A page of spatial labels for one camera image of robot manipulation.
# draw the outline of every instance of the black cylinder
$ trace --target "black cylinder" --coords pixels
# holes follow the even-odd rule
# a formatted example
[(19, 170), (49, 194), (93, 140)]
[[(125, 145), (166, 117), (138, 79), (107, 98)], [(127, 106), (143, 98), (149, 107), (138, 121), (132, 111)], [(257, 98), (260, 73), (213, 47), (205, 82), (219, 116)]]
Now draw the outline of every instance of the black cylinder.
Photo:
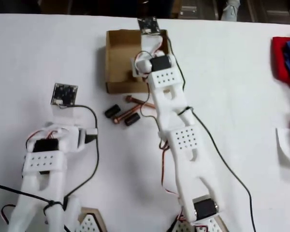
[(127, 126), (131, 126), (133, 123), (138, 121), (140, 119), (140, 116), (138, 113), (135, 113), (133, 115), (130, 115), (128, 118), (125, 119), (125, 124)]
[(118, 112), (120, 111), (120, 108), (119, 106), (116, 104), (116, 105), (113, 105), (111, 108), (109, 108), (107, 111), (105, 111), (105, 116), (107, 118), (111, 118), (113, 117), (115, 114), (117, 114)]

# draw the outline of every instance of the white table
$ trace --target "white table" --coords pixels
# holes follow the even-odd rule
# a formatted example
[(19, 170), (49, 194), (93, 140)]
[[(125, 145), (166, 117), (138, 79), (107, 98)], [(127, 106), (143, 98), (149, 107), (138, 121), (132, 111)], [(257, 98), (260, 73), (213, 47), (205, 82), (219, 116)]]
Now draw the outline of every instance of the white table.
[[(278, 154), (275, 133), (290, 123), (290, 88), (273, 78), (270, 64), (271, 38), (290, 36), (290, 25), (185, 20), (159, 20), (159, 25), (169, 32), (190, 105), (251, 190), (257, 230), (290, 231), (290, 166)], [(20, 188), (25, 140), (52, 119), (54, 83), (78, 85), (76, 102), (98, 114), (101, 152), (96, 176), (77, 191), (82, 205), (98, 208), (110, 232), (162, 232), (179, 206), (160, 186), (155, 123), (143, 118), (126, 128), (103, 115), (114, 103), (131, 107), (104, 89), (105, 35), (114, 29), (138, 29), (138, 24), (133, 18), (0, 15), (0, 184)], [(90, 112), (76, 114), (92, 125)], [(215, 191), (227, 205), (223, 220), (231, 232), (252, 231), (247, 193), (205, 133), (203, 140), (216, 157)], [(69, 157), (74, 162), (68, 189), (91, 173), (95, 155), (92, 144)], [(165, 183), (175, 189), (171, 154)], [(0, 208), (16, 199), (0, 190)], [(0, 219), (0, 231), (4, 228)]]

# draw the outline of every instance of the copper standoff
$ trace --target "copper standoff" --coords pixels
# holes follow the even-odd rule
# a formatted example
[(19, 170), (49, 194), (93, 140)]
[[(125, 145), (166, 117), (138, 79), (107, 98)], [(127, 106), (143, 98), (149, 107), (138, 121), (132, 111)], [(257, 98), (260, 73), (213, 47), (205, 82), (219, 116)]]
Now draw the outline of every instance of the copper standoff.
[[(144, 101), (136, 99), (136, 98), (133, 98), (132, 95), (126, 96), (126, 102), (134, 102), (134, 103), (137, 103), (137, 104), (144, 104)], [(152, 104), (152, 103), (146, 102), (144, 104), (144, 106), (147, 106), (147, 107), (155, 109), (155, 105)]]
[(131, 108), (130, 110), (124, 112), (123, 114), (119, 115), (118, 117), (114, 117), (113, 121), (115, 124), (120, 123), (121, 120), (125, 119), (127, 116), (133, 114), (135, 111), (141, 108), (142, 105), (136, 105), (135, 107)]

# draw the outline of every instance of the red fabric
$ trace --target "red fabric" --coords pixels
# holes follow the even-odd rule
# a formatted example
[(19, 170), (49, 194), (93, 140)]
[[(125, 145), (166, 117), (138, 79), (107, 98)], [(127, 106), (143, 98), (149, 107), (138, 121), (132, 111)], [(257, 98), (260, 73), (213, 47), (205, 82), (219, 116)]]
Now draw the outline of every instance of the red fabric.
[(283, 47), (286, 42), (290, 41), (290, 37), (273, 37), (272, 39), (272, 51), (275, 61), (275, 70), (277, 79), (290, 85), (290, 75), (285, 65), (285, 58), (283, 53)]

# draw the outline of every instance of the circuit board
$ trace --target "circuit board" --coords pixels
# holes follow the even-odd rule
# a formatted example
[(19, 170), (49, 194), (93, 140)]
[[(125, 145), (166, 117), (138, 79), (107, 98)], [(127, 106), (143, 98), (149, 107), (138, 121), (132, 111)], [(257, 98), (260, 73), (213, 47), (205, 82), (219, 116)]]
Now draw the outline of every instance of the circuit board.
[(160, 29), (156, 17), (138, 18), (142, 35), (160, 35)]
[(78, 86), (55, 84), (52, 105), (74, 105)]

